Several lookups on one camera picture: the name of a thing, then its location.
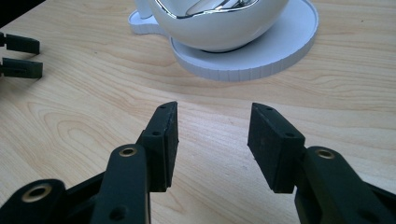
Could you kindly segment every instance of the white saucer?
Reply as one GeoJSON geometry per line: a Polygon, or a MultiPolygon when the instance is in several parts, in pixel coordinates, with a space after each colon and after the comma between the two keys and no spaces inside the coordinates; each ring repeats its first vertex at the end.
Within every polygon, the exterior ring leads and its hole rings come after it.
{"type": "MultiPolygon", "coordinates": [[[[129,18],[134,33],[168,34],[154,17],[141,20],[135,11],[129,18]]],[[[178,62],[199,77],[219,81],[246,81],[283,71],[299,62],[314,44],[318,12],[308,0],[290,0],[278,21],[262,36],[240,49],[210,53],[187,47],[172,37],[178,62]]]]}

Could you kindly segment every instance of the white bowl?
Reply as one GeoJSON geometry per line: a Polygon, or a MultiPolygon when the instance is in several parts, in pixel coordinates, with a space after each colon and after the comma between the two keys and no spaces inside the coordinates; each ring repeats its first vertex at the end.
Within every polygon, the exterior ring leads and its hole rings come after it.
{"type": "Polygon", "coordinates": [[[251,0],[240,8],[186,12],[197,0],[147,0],[160,26],[186,46],[222,52],[240,48],[267,31],[289,0],[251,0]]]}

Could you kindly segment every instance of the wooden table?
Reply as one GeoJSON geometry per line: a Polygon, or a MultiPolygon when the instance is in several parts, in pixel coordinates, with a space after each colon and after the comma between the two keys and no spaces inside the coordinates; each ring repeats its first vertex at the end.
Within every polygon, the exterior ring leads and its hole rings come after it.
{"type": "Polygon", "coordinates": [[[247,82],[196,77],[160,35],[134,35],[132,0],[47,0],[1,31],[41,41],[39,80],[0,80],[0,203],[41,178],[68,188],[106,169],[158,105],[178,101],[173,186],[153,193],[153,223],[298,223],[247,147],[253,102],[343,154],[365,181],[396,193],[396,1],[315,0],[320,26],[293,67],[247,82]]]}

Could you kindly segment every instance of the screw hole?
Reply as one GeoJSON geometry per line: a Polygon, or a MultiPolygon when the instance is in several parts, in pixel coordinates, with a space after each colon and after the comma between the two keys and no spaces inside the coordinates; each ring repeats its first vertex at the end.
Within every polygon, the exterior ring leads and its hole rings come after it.
{"type": "Polygon", "coordinates": [[[318,149],[315,152],[317,153],[318,156],[320,156],[323,159],[332,160],[335,157],[334,154],[332,154],[332,152],[326,149],[318,149]]]}
{"type": "Polygon", "coordinates": [[[133,156],[134,154],[136,154],[137,149],[136,148],[132,148],[132,147],[127,147],[123,150],[120,151],[120,156],[122,157],[130,157],[133,156]]]}
{"type": "Polygon", "coordinates": [[[114,208],[111,212],[110,212],[110,219],[113,221],[120,221],[126,218],[126,215],[128,213],[128,208],[121,205],[118,206],[116,208],[114,208]]]}
{"type": "Polygon", "coordinates": [[[50,194],[52,187],[49,184],[40,184],[27,190],[22,195],[22,201],[25,203],[34,203],[40,201],[50,194]]]}
{"type": "Polygon", "coordinates": [[[365,220],[367,220],[371,223],[379,223],[378,216],[376,216],[375,214],[373,214],[370,211],[359,209],[358,214],[360,217],[364,218],[365,220]]]}

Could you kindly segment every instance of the wood grain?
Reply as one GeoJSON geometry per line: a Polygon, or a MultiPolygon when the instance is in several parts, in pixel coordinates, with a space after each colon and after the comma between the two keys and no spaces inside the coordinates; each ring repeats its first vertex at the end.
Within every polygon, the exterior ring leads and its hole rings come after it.
{"type": "Polygon", "coordinates": [[[195,77],[168,40],[132,34],[130,0],[47,0],[2,29],[41,41],[39,80],[0,80],[0,203],[40,178],[72,187],[134,143],[157,105],[179,102],[173,186],[152,194],[153,223],[298,223],[293,195],[271,192],[247,147],[251,103],[275,107],[342,153],[361,178],[396,193],[396,2],[315,0],[304,59],[271,77],[195,77]]]}

